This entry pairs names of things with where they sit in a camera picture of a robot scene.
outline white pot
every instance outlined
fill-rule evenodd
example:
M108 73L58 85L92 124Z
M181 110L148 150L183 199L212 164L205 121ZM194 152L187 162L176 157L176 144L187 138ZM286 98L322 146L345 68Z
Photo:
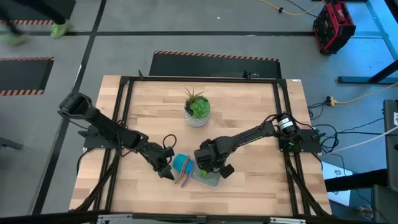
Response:
M193 116L189 115L187 111L185 111L185 119L190 126L195 128L204 126L209 121L209 116L210 113L208 113L204 118L195 119Z

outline potted plant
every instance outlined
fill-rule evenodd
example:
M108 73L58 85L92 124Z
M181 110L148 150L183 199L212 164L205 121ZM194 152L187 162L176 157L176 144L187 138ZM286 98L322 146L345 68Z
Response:
M209 101L201 95L204 91L195 94L195 88L192 88L192 92L185 89L187 90L185 93L188 95L188 99L185 101L185 119L193 127L202 127L209 120Z

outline person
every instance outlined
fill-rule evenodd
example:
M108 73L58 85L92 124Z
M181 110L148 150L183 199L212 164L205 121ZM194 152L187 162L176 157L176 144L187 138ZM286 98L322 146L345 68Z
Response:
M13 0L21 5L28 6L33 10L47 16L54 21L51 37L58 39L68 32L72 25L69 20L49 6L44 0ZM19 45L27 40L27 37L12 23L5 7L0 4L0 20L3 20L8 28L8 33L2 36L2 40L11 45Z

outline yellow cable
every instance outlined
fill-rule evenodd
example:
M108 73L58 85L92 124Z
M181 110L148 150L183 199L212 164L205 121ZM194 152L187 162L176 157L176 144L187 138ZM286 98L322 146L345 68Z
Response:
M358 98L355 98L355 99L352 99L352 100L349 100L349 101L345 101L345 102L339 102L339 101L335 100L335 103L336 103L336 104L347 104L347 103L351 103L351 102L354 102L354 101L356 101L356 100L360 100L360 99L365 98L365 97L367 97L367 96L373 95L373 94L375 94L375 93L379 93L379 92L381 92L381 91L384 91L384 90L389 89L389 88L391 88L391 87L393 87L393 86L396 86L396 85L398 85L398 83L394 83L394 84L392 84L392 85L390 85L390 86L387 86L387 87L385 87L385 88L383 88L383 89L381 89L381 90L376 90L376 91L373 91L373 92L368 93L368 94L366 94L366 95L363 95L363 96L360 96L360 97L358 97Z
M266 4L270 5L270 6L272 6L273 8L279 10L279 7L273 5L273 4L271 4L271 3L269 3L269 2L267 2L267 1L265 1L265 0L259 0L259 1L264 2L264 3L266 3ZM316 6L312 7L311 9L309 9L309 10L307 10L307 11L305 11L305 12L302 12L302 13L294 14L294 13L287 12L287 11L285 11L285 10L282 10L282 12L284 12L284 13L286 13L286 14L288 14L288 15L291 15L291 16L301 16L301 15L304 15L304 14L306 14L306 13L312 11L313 9L315 9L316 7L318 7L318 6L319 6L321 3L323 3L324 1L325 1L325 0L322 0L322 1L321 1L320 3L318 3Z

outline black rubber mat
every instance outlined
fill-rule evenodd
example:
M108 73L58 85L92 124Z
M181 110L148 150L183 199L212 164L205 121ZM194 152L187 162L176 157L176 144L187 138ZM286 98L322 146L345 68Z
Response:
M0 96L41 95L53 57L0 58Z
M149 75L179 77L281 78L278 59L234 55L155 51Z
M15 24L20 25L48 25L53 24L47 16L27 7L22 6L13 0L0 0L1 4L9 11L10 17ZM75 7L75 0L45 0L65 18L70 19L72 10Z

